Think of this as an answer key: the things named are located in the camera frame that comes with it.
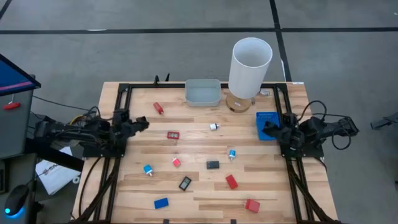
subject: white cylinder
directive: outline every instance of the white cylinder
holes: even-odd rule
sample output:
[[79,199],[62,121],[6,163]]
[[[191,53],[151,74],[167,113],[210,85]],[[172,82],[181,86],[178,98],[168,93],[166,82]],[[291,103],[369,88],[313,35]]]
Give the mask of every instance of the white cylinder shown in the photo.
[[258,38],[248,37],[238,41],[232,50],[228,88],[241,99],[249,99],[260,91],[272,58],[270,45]]

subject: monitor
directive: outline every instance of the monitor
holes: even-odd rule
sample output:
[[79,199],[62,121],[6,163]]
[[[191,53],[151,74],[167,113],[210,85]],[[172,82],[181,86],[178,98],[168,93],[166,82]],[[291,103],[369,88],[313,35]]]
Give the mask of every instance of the monitor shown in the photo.
[[42,85],[0,54],[0,96],[40,88]]

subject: black small object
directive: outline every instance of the black small object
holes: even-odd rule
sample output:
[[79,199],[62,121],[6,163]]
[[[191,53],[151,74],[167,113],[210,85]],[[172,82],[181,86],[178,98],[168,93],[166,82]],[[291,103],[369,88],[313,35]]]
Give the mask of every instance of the black small object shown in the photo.
[[7,168],[5,162],[0,160],[0,194],[6,193],[7,191],[8,191]]
[[188,188],[189,184],[191,184],[191,181],[192,180],[189,179],[188,177],[184,177],[181,184],[179,185],[179,188],[185,191]]
[[29,194],[29,187],[26,185],[18,185],[12,190],[4,205],[7,216],[17,214],[25,204],[26,198]]
[[207,169],[219,169],[220,163],[218,161],[207,161]]

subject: blue screen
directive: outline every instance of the blue screen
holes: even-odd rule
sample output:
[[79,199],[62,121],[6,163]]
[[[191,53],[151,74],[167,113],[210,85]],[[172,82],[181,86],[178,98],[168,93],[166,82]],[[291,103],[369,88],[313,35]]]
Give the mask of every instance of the blue screen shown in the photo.
[[21,90],[35,86],[25,76],[14,70],[8,64],[0,61],[0,93]]

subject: wooden tabletop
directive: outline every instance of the wooden tabletop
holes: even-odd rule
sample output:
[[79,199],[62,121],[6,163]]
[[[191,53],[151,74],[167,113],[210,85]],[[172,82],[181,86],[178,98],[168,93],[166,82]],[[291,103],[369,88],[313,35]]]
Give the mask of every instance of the wooden tabletop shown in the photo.
[[[99,108],[102,117],[113,113],[119,83],[104,83]],[[290,104],[301,114],[308,104],[303,84],[287,83]],[[260,141],[256,129],[256,112],[276,111],[274,96],[258,94],[256,104],[244,113],[234,113],[225,105],[228,89],[223,89],[220,105],[214,108],[192,108],[185,104],[183,88],[133,89],[130,115],[146,116],[150,126],[129,139],[126,155],[121,160],[112,223],[295,223],[292,196],[284,158],[276,141]],[[162,105],[159,115],[153,103]],[[220,128],[211,131],[209,125]],[[167,131],[178,131],[180,139],[167,139]],[[228,151],[236,150],[236,158],[228,159]],[[176,168],[172,159],[182,165]],[[85,162],[73,208],[78,215],[80,192],[95,158]],[[220,169],[207,170],[206,161],[219,161]],[[325,168],[315,159],[303,159],[308,188],[322,209],[337,219]],[[145,175],[150,164],[154,176]],[[103,167],[99,161],[90,175],[83,196],[86,208],[98,191]],[[225,177],[233,174],[238,188],[231,190]],[[184,192],[179,184],[187,176],[192,183]],[[156,210],[154,201],[167,197],[169,206]],[[303,218],[305,206],[301,194]],[[260,202],[259,213],[246,210],[246,199]],[[108,196],[104,197],[104,218]]]

